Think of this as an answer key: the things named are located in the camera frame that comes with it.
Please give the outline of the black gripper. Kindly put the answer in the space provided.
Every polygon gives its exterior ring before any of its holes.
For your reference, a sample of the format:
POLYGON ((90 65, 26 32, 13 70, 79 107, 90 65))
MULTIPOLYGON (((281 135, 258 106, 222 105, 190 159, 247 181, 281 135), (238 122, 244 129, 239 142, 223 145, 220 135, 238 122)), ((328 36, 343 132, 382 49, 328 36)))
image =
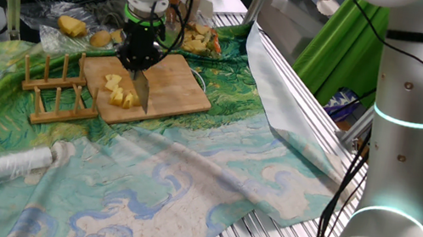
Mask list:
POLYGON ((124 26, 125 41, 116 46, 116 57, 124 69, 146 71, 161 61, 161 48, 155 41, 155 33, 150 26, 137 24, 129 20, 124 26), (129 52, 140 53, 136 67, 130 60, 129 52))

